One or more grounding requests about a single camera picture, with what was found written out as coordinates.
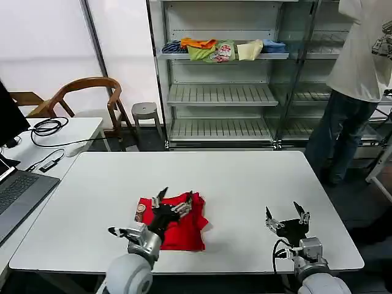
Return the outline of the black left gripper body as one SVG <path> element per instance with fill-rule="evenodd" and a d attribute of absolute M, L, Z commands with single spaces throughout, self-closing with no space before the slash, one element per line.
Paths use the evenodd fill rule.
<path fill-rule="evenodd" d="M 164 236 L 168 225 L 171 222 L 179 221 L 179 214 L 174 210 L 173 205 L 162 204 L 158 208 L 153 208 L 153 219 L 148 225 L 149 231 L 158 236 Z"/>

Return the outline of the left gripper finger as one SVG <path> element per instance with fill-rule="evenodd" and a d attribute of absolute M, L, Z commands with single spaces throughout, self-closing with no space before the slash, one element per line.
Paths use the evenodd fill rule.
<path fill-rule="evenodd" d="M 186 216 L 192 209 L 192 196 L 193 191 L 191 190 L 187 193 L 185 202 L 181 202 L 180 204 L 174 206 L 171 210 L 179 217 Z"/>
<path fill-rule="evenodd" d="M 160 204 L 162 203 L 162 200 L 164 199 L 166 193 L 167 193 L 168 187 L 165 187 L 163 190 L 161 190 L 157 196 L 153 197 L 151 199 L 151 206 L 152 208 L 159 208 Z"/>

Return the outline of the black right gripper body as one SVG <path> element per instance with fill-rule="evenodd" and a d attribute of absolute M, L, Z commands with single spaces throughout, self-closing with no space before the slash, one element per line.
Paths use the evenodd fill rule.
<path fill-rule="evenodd" d="M 301 239 L 306 238 L 307 224 L 300 223 L 299 219 L 285 220 L 276 229 L 276 235 L 285 238 L 291 245 L 299 245 Z"/>

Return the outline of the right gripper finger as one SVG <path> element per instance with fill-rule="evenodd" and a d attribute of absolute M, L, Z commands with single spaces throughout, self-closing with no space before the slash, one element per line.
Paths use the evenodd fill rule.
<path fill-rule="evenodd" d="M 268 207 L 266 207 L 266 227 L 269 228 L 273 233 L 277 234 L 277 231 L 284 227 L 283 223 L 275 220 Z"/>
<path fill-rule="evenodd" d="M 310 220 L 310 212 L 305 211 L 304 208 L 297 202 L 293 202 L 293 204 L 300 217 L 298 223 L 301 225 L 308 225 Z"/>

